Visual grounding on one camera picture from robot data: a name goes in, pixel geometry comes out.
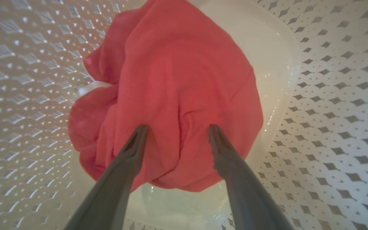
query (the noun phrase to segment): laundry basket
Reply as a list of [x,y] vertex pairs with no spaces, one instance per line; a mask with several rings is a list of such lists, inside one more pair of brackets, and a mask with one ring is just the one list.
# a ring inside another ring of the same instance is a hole
[[[82,60],[101,44],[116,14],[143,2],[0,0],[1,230],[61,230],[86,197],[94,181],[67,135],[76,92],[92,81]],[[191,3],[231,35],[269,26],[290,44],[283,50],[259,33],[234,37],[241,48],[254,47],[244,52],[252,57],[261,99],[273,101],[247,162],[292,225],[367,230],[368,0]],[[279,81],[283,51],[292,57],[282,66],[290,76],[284,88],[265,91]],[[260,71],[271,60],[274,72]],[[279,101],[271,99],[276,93]],[[130,196],[124,225],[235,228],[222,182],[199,194],[143,185]]]

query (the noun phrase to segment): crumpled garment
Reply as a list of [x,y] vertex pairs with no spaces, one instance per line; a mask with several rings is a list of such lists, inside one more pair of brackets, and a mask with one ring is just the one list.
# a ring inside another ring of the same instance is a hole
[[132,191],[149,182],[199,192],[221,180],[208,140],[217,124],[245,158],[263,125],[253,68],[232,38],[185,0],[149,0],[116,15],[84,59],[112,84],[78,99],[69,136],[98,180],[130,135],[149,126]]

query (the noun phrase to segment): laundry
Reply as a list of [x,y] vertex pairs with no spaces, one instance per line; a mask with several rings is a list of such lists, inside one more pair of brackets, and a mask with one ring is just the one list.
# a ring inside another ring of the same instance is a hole
[[210,124],[245,158],[263,125],[253,68],[232,38],[186,0],[149,0],[116,15],[86,70],[110,87],[78,99],[69,136],[97,180],[141,124],[149,127],[132,191],[149,182],[199,192],[221,180]]

